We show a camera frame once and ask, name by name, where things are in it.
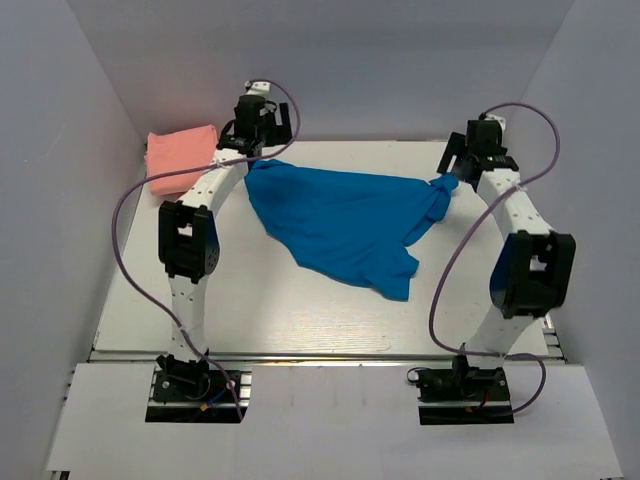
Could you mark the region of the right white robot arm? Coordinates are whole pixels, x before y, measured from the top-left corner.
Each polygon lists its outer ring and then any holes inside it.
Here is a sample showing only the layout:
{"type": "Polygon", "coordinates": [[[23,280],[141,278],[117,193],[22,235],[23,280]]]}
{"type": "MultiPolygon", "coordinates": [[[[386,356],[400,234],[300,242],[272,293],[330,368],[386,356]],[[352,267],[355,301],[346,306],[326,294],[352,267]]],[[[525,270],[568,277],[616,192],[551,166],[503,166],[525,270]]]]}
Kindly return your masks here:
{"type": "Polygon", "coordinates": [[[576,251],[574,237],[557,232],[529,198],[503,133],[494,115],[468,121],[464,134],[450,135],[437,169],[472,187],[504,240],[489,280],[491,307],[460,347],[468,364],[451,374],[453,390],[466,399],[486,389],[484,369],[502,367],[522,333],[564,303],[576,251]]]}

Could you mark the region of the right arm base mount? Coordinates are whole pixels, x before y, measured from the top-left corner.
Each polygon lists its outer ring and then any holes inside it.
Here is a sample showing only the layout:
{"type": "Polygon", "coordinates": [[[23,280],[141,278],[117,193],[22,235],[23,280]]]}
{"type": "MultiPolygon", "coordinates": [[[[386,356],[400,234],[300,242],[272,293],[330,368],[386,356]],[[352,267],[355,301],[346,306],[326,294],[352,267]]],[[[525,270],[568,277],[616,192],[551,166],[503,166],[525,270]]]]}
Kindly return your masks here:
{"type": "Polygon", "coordinates": [[[458,355],[449,368],[414,367],[407,382],[418,390],[422,426],[499,425],[514,422],[504,369],[480,369],[458,355]]]}

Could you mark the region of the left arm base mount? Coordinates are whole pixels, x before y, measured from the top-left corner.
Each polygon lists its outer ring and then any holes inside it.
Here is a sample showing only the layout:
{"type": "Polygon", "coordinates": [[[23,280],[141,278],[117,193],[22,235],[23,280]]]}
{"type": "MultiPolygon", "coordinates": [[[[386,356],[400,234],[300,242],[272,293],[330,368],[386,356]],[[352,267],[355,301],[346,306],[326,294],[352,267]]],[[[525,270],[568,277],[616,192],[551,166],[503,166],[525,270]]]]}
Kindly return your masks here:
{"type": "Polygon", "coordinates": [[[145,421],[238,424],[249,405],[251,374],[222,373],[205,360],[160,355],[152,376],[145,421]]]}

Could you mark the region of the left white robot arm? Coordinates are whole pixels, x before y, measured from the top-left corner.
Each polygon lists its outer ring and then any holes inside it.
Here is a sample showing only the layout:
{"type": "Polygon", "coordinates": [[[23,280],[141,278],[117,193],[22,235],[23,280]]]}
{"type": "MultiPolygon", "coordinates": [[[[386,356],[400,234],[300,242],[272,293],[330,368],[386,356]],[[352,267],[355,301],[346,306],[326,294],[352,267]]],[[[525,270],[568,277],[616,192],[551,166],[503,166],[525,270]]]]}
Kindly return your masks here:
{"type": "Polygon", "coordinates": [[[178,359],[187,361],[196,352],[207,352],[206,285],[220,258],[215,217],[262,150],[284,146],[292,138],[288,105],[270,99],[269,83],[252,83],[219,135],[212,159],[215,168],[177,201],[160,206],[159,259],[168,275],[171,310],[180,322],[172,326],[170,353],[178,359]]]}

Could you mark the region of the blue t shirt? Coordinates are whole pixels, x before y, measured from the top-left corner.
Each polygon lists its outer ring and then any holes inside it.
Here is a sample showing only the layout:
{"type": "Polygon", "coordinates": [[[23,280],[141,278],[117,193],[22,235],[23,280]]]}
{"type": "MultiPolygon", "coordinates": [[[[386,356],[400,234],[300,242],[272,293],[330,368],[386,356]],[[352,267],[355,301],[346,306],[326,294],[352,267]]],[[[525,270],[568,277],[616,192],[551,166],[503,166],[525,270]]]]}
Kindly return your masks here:
{"type": "Polygon", "coordinates": [[[459,185],[258,161],[245,178],[267,234],[296,263],[394,301],[409,298],[419,262],[408,252],[442,221],[459,185]]]}

